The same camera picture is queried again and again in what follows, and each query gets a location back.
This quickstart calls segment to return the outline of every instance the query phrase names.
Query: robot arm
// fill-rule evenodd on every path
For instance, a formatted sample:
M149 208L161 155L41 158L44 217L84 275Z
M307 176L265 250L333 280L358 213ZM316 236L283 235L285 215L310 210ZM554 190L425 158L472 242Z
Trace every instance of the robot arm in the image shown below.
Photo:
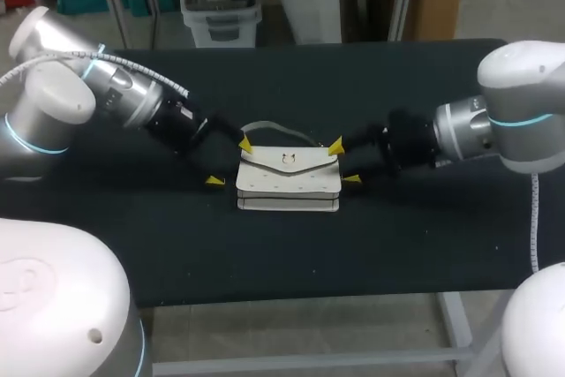
M38 55L56 52L60 52L60 64L68 68L65 80L70 79L71 73L79 76L94 94L98 109L117 120L123 127L145 128L149 134L180 156L186 155L214 131L224 133L235 144L251 152L249 140L239 128L222 117L203 116L188 98L187 90L145 67L113 57L104 45L74 31L62 17L40 6L26 17L13 36L10 55L17 62L25 63L33 61ZM68 52L73 52L74 56L70 56ZM62 94L69 91L65 85L61 85L60 90ZM54 156L38 154L62 153L59 151L67 147L51 147L52 140L39 139L35 143L34 138L43 137L40 134L55 132L55 126L51 122L46 123L36 119L36 116L30 116L14 124L16 117L27 114L19 113L28 107L24 97L20 99L18 107L8 114L10 119L4 120L6 128L0 132L7 132L8 135L15 133L19 141L35 151L34 160L23 161L24 169L28 169L25 172L18 170L15 174L6 173L6 168L9 169L17 163L8 161L11 156L7 155L5 159L8 163L0 163L1 177L40 177L46 168L45 165L52 162ZM56 144L65 145L65 141L58 140Z
M66 66L46 62L26 76L16 107L0 121L0 176L38 178L94 114L88 86Z
M565 163L565 44L520 41L478 67L482 95L441 105L433 120L394 111L386 125L341 137L329 153L376 144L389 173L498 154L509 169L541 173Z
M12 377L150 377L124 269L71 227L0 219L0 370Z

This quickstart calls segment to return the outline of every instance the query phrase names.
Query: cardboard box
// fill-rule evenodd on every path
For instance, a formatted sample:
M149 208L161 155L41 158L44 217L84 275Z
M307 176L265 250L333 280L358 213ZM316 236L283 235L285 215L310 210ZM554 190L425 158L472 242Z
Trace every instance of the cardboard box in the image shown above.
M411 0L403 38L450 40L456 33L459 0Z

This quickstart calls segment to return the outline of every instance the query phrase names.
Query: white storage bin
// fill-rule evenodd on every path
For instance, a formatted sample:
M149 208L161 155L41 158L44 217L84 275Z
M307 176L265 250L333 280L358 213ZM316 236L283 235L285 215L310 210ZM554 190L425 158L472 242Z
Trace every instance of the white storage bin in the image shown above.
M296 44L341 43L339 0L281 0Z
M190 27L197 48L254 48L261 6L223 11L191 11L180 0L185 25Z

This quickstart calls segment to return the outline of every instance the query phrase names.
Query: plastic crate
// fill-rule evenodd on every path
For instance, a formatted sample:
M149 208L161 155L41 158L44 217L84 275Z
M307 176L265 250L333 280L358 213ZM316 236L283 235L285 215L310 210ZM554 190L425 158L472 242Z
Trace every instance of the plastic crate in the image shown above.
M191 11L180 0L185 25L190 27L197 48L254 48L260 4L224 11Z

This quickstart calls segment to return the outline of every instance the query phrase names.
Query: handbag strap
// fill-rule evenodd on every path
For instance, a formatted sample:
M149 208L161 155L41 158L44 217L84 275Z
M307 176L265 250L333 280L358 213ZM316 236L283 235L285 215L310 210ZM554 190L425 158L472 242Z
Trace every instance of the handbag strap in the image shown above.
M307 136L303 132L291 130L290 128L287 128L283 125L274 123L273 121L255 121L253 123L249 123L247 125L244 125L243 127L241 127L241 130L244 133L254 132L255 130L275 130L276 132L281 132L281 133L286 134L288 136L295 137L297 139L301 139L302 141L305 141L306 143L308 143L309 145L311 145L313 147L323 147L324 146L321 143L318 143L313 138Z

